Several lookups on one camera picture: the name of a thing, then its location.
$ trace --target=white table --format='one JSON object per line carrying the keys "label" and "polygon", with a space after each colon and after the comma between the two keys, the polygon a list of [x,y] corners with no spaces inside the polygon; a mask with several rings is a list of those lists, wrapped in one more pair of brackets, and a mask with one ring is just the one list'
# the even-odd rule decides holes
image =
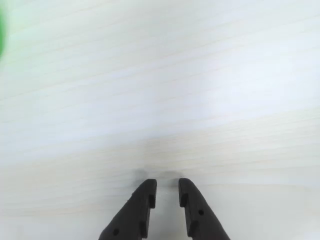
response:
{"label": "white table", "polygon": [[147,178],[186,240],[180,177],[232,240],[320,239],[319,0],[5,7],[1,240],[98,239]]}

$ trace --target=wooden table surface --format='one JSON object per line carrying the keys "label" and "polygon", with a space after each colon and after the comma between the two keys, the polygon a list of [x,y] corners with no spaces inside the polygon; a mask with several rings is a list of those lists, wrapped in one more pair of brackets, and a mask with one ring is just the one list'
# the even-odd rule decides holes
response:
{"label": "wooden table surface", "polygon": [[186,240],[180,177],[232,240],[320,239],[319,0],[2,7],[1,240],[97,240],[147,178]]}

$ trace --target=green object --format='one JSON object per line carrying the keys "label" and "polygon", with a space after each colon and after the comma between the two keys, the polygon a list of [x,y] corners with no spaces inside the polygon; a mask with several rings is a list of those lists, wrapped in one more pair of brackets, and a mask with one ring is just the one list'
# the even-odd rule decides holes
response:
{"label": "green object", "polygon": [[4,14],[0,7],[0,57],[5,47],[5,20]]}

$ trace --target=screw hole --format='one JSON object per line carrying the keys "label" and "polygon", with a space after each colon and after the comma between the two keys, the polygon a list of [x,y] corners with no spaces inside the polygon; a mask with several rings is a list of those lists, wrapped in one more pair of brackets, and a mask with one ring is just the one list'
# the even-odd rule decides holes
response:
{"label": "screw hole", "polygon": [[113,236],[117,236],[119,234],[119,229],[118,228],[115,228],[113,230]]}

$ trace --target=wood grain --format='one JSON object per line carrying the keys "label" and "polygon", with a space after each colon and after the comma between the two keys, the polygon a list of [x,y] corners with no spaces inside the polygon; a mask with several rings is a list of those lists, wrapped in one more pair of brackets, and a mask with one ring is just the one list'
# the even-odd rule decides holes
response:
{"label": "wood grain", "polygon": [[232,240],[320,238],[318,0],[10,0],[0,239],[92,240],[146,178],[150,240],[188,239],[177,179]]}

